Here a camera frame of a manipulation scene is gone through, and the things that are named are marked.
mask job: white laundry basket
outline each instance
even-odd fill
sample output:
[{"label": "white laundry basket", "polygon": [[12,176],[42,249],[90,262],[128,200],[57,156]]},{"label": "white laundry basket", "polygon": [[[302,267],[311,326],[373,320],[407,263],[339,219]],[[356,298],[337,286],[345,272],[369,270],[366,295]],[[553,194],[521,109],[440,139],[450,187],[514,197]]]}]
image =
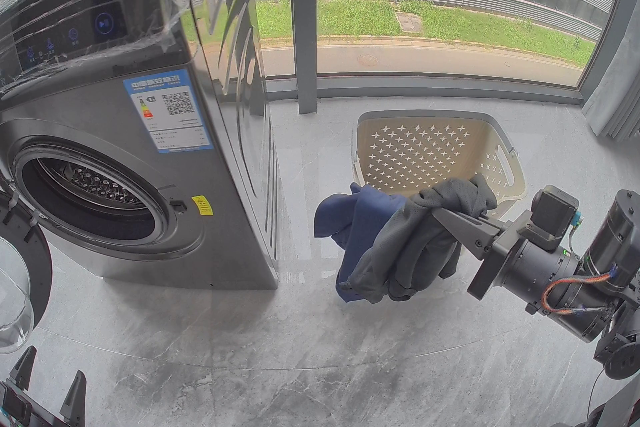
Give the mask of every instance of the white laundry basket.
[{"label": "white laundry basket", "polygon": [[366,112],[354,133],[353,169],[360,185],[403,196],[480,173],[498,200],[489,212],[493,218],[527,194],[507,135],[495,119],[479,112]]}]

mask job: gray tile floor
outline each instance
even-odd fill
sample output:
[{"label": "gray tile floor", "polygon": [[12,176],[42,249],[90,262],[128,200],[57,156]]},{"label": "gray tile floor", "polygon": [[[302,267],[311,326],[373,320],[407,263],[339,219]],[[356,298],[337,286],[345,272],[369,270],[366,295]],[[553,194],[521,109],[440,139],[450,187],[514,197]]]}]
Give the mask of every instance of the gray tile floor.
[{"label": "gray tile floor", "polygon": [[[503,289],[466,293],[478,262],[409,302],[343,303],[340,251],[312,238],[316,205],[348,191],[363,112],[457,109],[495,117],[520,154],[529,197],[553,183],[578,197],[584,250],[621,187],[640,190],[640,146],[593,137],[579,109],[455,98],[272,105],[291,217],[275,292],[186,291],[94,277],[54,251],[54,289],[32,343],[30,394],[58,411],[76,369],[88,426],[549,427],[584,421],[601,367],[584,344]],[[3,375],[17,358],[0,356]],[[593,404],[621,384],[601,377]]]}]

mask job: curtain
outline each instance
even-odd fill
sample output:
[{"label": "curtain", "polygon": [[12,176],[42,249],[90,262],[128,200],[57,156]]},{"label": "curtain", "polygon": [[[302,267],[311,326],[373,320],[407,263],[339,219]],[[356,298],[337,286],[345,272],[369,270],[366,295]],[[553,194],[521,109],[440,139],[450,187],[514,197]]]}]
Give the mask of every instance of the curtain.
[{"label": "curtain", "polygon": [[600,84],[582,108],[591,130],[617,141],[640,128],[640,0]]}]

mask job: energy label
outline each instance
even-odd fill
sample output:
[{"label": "energy label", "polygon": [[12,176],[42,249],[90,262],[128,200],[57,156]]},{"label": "energy label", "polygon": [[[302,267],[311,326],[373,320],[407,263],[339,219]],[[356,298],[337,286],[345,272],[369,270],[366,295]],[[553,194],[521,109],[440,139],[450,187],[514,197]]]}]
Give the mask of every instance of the energy label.
[{"label": "energy label", "polygon": [[160,153],[213,147],[187,70],[127,79],[124,87]]}]

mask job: gray cloth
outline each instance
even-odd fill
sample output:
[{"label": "gray cloth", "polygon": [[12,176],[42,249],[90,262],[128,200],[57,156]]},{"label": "gray cloth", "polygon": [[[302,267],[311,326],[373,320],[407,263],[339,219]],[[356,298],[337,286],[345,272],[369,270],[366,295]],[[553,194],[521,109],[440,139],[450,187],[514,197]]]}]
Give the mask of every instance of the gray cloth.
[{"label": "gray cloth", "polygon": [[482,175],[452,178],[420,191],[384,225],[340,288],[370,303],[380,302],[384,295],[394,301],[410,299],[438,274],[443,279],[453,275],[460,258],[460,243],[436,221],[431,209],[442,207],[478,218],[496,206]]},{"label": "gray cloth", "polygon": [[628,139],[640,126],[640,0],[625,35],[582,112],[596,135]]}]

